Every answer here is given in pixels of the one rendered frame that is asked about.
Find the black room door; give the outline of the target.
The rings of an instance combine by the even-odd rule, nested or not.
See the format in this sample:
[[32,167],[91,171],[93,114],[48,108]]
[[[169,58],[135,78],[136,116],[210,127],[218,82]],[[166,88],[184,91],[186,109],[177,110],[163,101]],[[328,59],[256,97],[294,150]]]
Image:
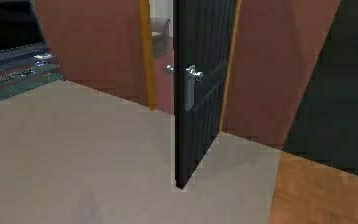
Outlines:
[[[239,0],[174,0],[175,184],[183,189],[220,132]],[[185,110],[186,69],[195,103]]]

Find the black television set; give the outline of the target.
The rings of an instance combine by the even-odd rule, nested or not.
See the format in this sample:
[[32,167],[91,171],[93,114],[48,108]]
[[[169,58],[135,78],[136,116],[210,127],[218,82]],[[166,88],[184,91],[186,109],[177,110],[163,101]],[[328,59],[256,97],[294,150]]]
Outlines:
[[0,51],[44,43],[30,0],[0,0]]

